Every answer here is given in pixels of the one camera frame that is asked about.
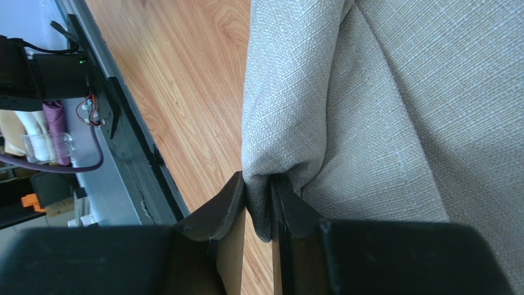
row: white cloth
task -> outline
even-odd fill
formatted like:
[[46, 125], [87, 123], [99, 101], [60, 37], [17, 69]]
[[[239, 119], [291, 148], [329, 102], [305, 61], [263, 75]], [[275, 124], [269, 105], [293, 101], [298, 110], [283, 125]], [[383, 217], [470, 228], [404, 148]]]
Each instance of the white cloth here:
[[5, 152], [12, 155], [25, 155], [23, 149], [22, 135], [25, 128], [14, 111], [0, 109], [0, 132], [5, 141]]
[[[48, 135], [49, 124], [43, 111], [22, 112], [15, 111], [18, 118], [25, 127], [27, 135]], [[57, 155], [50, 136], [30, 137], [34, 157], [41, 162], [49, 162], [57, 159]]]
[[522, 1], [252, 1], [242, 166], [332, 218], [474, 226], [524, 293]]

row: purple cloth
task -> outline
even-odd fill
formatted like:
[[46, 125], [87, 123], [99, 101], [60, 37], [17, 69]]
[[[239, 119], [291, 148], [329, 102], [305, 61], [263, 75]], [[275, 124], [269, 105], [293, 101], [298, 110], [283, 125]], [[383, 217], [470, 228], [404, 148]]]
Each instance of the purple cloth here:
[[63, 143], [61, 143], [59, 137], [56, 136], [58, 133], [67, 132], [64, 105], [59, 100], [45, 101], [43, 107], [49, 124], [49, 133], [53, 135], [53, 144], [57, 152], [58, 163], [67, 166], [71, 163], [71, 159], [69, 159], [69, 156], [63, 155], [63, 149], [60, 148], [60, 145], [63, 145]]

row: wooden board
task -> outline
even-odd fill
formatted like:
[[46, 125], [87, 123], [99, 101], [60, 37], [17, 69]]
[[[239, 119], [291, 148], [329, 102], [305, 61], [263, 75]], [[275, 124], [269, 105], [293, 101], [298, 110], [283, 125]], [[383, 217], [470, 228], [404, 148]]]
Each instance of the wooden board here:
[[[86, 0], [194, 211], [241, 170], [249, 0]], [[272, 294], [270, 244], [246, 218], [242, 294]]]

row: wire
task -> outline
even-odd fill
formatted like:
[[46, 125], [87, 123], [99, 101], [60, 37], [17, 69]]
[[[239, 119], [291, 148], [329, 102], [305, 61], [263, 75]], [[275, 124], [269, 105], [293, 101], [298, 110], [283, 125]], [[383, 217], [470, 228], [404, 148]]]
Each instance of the wire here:
[[88, 167], [55, 167], [55, 166], [29, 163], [27, 161], [18, 160], [18, 159], [11, 158], [7, 155], [2, 155], [2, 154], [0, 154], [0, 161], [11, 164], [11, 165], [15, 165], [18, 167], [26, 168], [26, 169], [43, 171], [43, 172], [51, 172], [51, 173], [83, 173], [83, 172], [94, 171], [100, 168], [102, 164], [104, 163], [104, 154], [102, 153], [102, 148], [100, 147], [100, 143], [98, 142], [97, 135], [95, 133], [95, 127], [91, 126], [90, 129], [91, 129], [91, 137], [93, 138], [95, 142], [95, 148], [97, 149], [97, 153], [98, 153], [98, 162], [95, 165], [88, 166]]
[[[92, 105], [90, 106], [90, 111], [88, 111], [89, 116], [87, 119], [82, 118], [80, 114], [78, 113], [78, 109], [85, 104], [86, 102], [91, 101]], [[84, 99], [81, 103], [79, 103], [76, 106], [76, 117], [82, 122], [84, 125], [88, 126], [99, 126], [100, 123], [95, 121], [95, 112], [97, 110], [97, 97], [94, 94], [90, 94], [88, 97]]]
[[40, 51], [40, 52], [44, 52], [44, 53], [69, 54], [69, 53], [75, 53], [75, 52], [78, 51], [78, 49], [80, 48], [80, 45], [79, 45], [78, 39], [76, 39], [76, 37], [73, 36], [73, 34], [67, 32], [60, 24], [58, 24], [55, 21], [51, 21], [51, 27], [53, 27], [53, 29], [57, 30], [60, 34], [64, 35], [64, 37], [69, 39], [69, 41], [71, 43], [71, 48], [63, 49], [63, 50], [50, 50], [50, 49], [40, 48], [40, 47], [38, 47], [36, 45], [33, 45], [33, 44], [31, 44], [31, 43], [29, 43], [27, 41], [24, 41], [23, 39], [20, 39], [20, 38], [10, 38], [9, 40], [14, 41], [14, 42], [19, 42], [24, 47], [29, 47], [29, 48], [32, 48], [34, 50], [37, 50], [37, 51]]
[[91, 100], [93, 101], [93, 109], [91, 110], [91, 115], [89, 116], [89, 120], [91, 121], [91, 124], [94, 126], [99, 126], [99, 122], [95, 122], [95, 112], [97, 111], [97, 97], [95, 95], [92, 95]]
[[78, 114], [78, 108], [80, 108], [84, 103], [86, 103], [87, 101], [89, 100], [89, 96], [86, 97], [81, 103], [79, 103], [77, 106], [76, 106], [76, 109], [75, 109], [75, 112], [76, 112], [76, 117], [80, 120], [80, 122], [82, 122], [82, 124], [84, 125], [87, 125], [87, 126], [92, 126], [93, 124], [91, 123], [87, 123], [85, 121], [85, 119], [83, 119], [80, 114]]

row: black cable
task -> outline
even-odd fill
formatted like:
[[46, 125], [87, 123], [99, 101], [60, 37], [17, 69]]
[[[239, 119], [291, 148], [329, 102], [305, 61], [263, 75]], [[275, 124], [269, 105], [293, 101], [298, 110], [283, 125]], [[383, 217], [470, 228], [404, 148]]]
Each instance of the black cable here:
[[57, 30], [60, 34], [64, 35], [64, 37], [66, 37], [69, 40], [69, 42], [71, 43], [71, 48], [63, 49], [63, 50], [49, 50], [49, 49], [40, 48], [20, 38], [10, 38], [9, 40], [14, 41], [14, 42], [19, 42], [24, 47], [29, 47], [29, 48], [32, 48], [34, 50], [44, 52], [44, 53], [69, 54], [69, 53], [75, 53], [78, 51], [78, 49], [80, 48], [80, 45], [76, 37], [73, 36], [73, 34], [67, 32], [60, 24], [58, 24], [55, 21], [51, 21], [51, 27], [53, 27], [53, 29]]

